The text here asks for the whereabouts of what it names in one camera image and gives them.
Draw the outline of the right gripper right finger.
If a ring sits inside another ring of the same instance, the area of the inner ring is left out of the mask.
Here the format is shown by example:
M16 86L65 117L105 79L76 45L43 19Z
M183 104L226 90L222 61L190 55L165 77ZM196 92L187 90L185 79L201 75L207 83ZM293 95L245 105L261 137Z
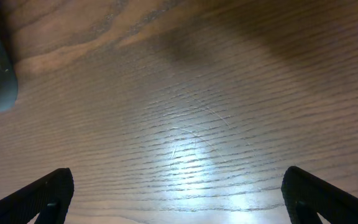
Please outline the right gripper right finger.
M358 198L309 172L289 167L281 186L292 224L358 223Z

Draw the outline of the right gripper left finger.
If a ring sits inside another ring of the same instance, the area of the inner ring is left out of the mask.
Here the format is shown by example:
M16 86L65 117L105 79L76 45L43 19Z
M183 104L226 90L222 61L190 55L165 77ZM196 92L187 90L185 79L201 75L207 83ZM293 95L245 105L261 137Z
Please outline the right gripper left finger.
M59 168L0 200L0 223L64 224L74 181L69 168Z

